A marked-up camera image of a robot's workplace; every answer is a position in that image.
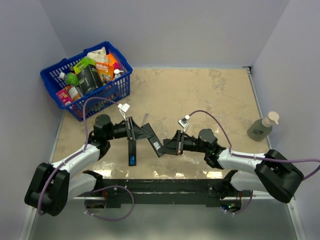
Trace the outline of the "black remote control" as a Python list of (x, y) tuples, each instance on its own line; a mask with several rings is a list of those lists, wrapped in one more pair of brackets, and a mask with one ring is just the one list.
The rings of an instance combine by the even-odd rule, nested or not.
[(128, 162), (130, 155), (135, 155), (137, 159), (137, 150), (136, 150), (136, 141), (135, 140), (129, 140), (128, 141)]
[(151, 125), (149, 123), (146, 123), (142, 126), (142, 129), (147, 131), (151, 137), (148, 138), (149, 143), (151, 144), (153, 150), (155, 151), (158, 158), (161, 158), (164, 153), (159, 152), (158, 150), (163, 146), (159, 138), (157, 137), (156, 133), (152, 129)]

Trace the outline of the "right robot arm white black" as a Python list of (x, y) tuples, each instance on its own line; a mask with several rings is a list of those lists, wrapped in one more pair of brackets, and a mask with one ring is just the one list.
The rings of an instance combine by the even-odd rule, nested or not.
[(177, 130), (172, 139), (164, 139), (158, 152), (179, 156), (183, 152), (204, 154), (204, 161), (214, 169), (229, 170), (229, 173), (212, 188), (221, 198), (233, 197), (242, 191), (269, 193), (274, 199), (289, 203), (304, 179), (303, 173), (289, 163), (276, 150), (269, 150), (266, 156), (280, 157), (267, 161), (265, 154), (250, 154), (229, 151), (220, 146), (209, 128), (202, 129), (197, 137)]

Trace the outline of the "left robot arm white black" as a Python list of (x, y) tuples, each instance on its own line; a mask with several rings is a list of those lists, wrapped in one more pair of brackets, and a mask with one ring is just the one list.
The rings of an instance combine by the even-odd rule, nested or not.
[(104, 190), (102, 176), (84, 170), (91, 163), (103, 158), (111, 147), (111, 140), (128, 140), (128, 164), (135, 166), (136, 141), (150, 139), (154, 132), (149, 124), (139, 126), (132, 117), (113, 124), (107, 114), (98, 115), (93, 130), (85, 144), (70, 156), (55, 162), (37, 166), (24, 197), (24, 203), (38, 213), (57, 216), (66, 203), (83, 193), (99, 196)]

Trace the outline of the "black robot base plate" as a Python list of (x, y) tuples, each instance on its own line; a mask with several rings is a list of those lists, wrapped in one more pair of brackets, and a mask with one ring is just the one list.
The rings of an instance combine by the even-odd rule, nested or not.
[(221, 198), (237, 197), (236, 191), (218, 189), (222, 179), (112, 179), (99, 177), (95, 190), (106, 190), (106, 207), (119, 208), (122, 204), (134, 203), (151, 205), (205, 205), (209, 208), (220, 207)]

